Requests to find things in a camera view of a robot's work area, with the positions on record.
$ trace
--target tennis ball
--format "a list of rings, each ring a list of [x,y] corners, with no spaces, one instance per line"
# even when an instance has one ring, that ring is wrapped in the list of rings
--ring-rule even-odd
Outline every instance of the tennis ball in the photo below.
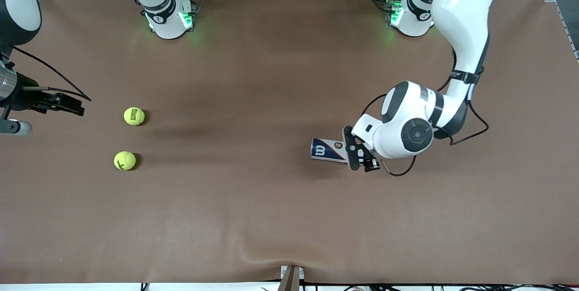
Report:
[[[145,121],[145,112],[137,107],[130,107],[124,112],[124,121],[131,126],[137,126]]]
[[[132,169],[137,163],[137,159],[133,153],[128,151],[118,152],[114,156],[114,166],[122,171]]]

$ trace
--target brown leather tabletop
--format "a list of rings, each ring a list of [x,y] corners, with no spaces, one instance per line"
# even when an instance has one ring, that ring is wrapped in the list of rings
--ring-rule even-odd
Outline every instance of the brown leather tabletop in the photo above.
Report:
[[[341,139],[401,81],[442,85],[436,28],[404,37],[368,0],[205,0],[194,33],[165,41],[133,0],[41,7],[22,48],[93,102],[11,113],[33,134],[0,136],[1,283],[256,281],[284,264],[310,282],[579,283],[579,66],[554,4],[494,1],[473,100],[490,130],[435,141],[400,178],[311,160],[310,141]],[[131,106],[145,125],[124,122]],[[459,136],[481,128],[469,114]],[[136,170],[114,167],[124,150]]]

